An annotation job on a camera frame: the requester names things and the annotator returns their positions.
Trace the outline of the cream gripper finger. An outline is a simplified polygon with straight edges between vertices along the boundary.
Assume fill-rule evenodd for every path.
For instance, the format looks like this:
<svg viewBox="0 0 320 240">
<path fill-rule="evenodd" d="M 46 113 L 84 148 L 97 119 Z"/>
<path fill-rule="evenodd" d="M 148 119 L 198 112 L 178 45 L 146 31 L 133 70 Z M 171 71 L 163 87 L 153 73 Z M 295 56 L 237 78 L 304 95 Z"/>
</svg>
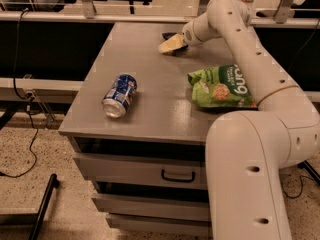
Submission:
<svg viewBox="0 0 320 240">
<path fill-rule="evenodd" d="M 184 42 L 183 36 L 180 34 L 176 34 L 173 37 L 161 43 L 158 46 L 158 51 L 161 54 L 169 54 L 177 51 L 179 48 L 183 46 L 184 43 L 185 42 Z"/>
</svg>

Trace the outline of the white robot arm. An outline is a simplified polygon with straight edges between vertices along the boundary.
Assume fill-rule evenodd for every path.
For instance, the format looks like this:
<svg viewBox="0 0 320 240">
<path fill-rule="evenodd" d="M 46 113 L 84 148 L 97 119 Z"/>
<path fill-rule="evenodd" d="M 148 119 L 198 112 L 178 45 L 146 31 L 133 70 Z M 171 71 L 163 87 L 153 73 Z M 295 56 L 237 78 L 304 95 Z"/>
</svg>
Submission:
<svg viewBox="0 0 320 240">
<path fill-rule="evenodd" d="M 257 105 L 226 113 L 206 139 L 206 178 L 214 240 L 292 240 L 279 171 L 316 154 L 320 116 L 265 50 L 237 0 L 211 0 L 187 23 L 184 41 L 225 40 Z"/>
</svg>

